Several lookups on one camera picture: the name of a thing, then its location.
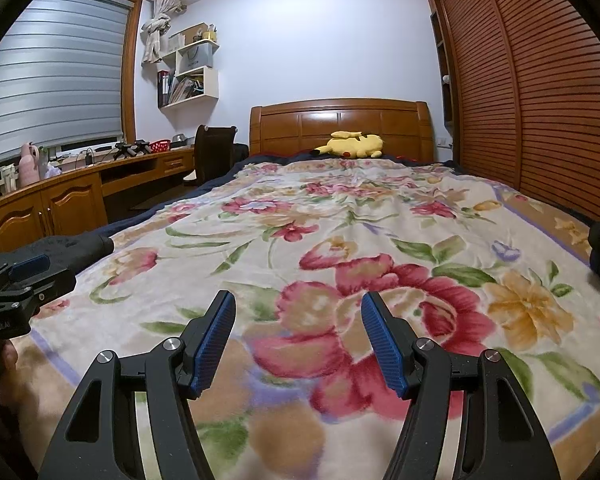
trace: curtain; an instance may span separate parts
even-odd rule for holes
[[[170,12],[181,6],[180,0],[154,0],[154,16],[142,26],[148,33],[144,48],[143,63],[160,61],[160,37],[171,27]]]
[[[33,0],[0,42],[0,161],[121,137],[129,0]]]

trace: cabinet handle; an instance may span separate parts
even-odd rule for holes
[[[42,228],[42,234],[47,236],[46,228],[45,228],[45,221],[42,219],[42,213],[40,211],[38,211],[38,220],[40,220],[40,227]]]
[[[56,226],[54,225],[54,216],[51,214],[51,208],[47,207],[46,212],[49,213],[49,221],[51,222],[51,230],[56,233]]]

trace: red basket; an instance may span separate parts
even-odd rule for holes
[[[170,146],[171,146],[171,141],[165,140],[165,139],[156,140],[155,142],[152,142],[151,144],[149,144],[149,148],[151,148],[151,151],[153,153],[168,152]]]

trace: desk chair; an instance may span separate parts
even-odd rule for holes
[[[194,143],[195,177],[184,178],[185,186],[201,186],[227,174],[234,164],[236,126],[214,128],[200,124]]]

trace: bed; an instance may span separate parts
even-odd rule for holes
[[[262,155],[292,155],[340,129],[380,133],[403,158]],[[562,478],[576,480],[600,449],[600,281],[587,226],[498,182],[425,165],[423,103],[257,107],[250,142],[261,154],[232,175],[114,234],[114,253],[14,342],[14,405],[34,465],[98,352],[145,352],[226,288],[234,332],[211,389],[190,405],[216,478],[382,478],[408,402],[384,386],[362,326],[360,298],[377,290],[449,351],[498,348]],[[451,398],[441,479],[452,475],[461,399]]]

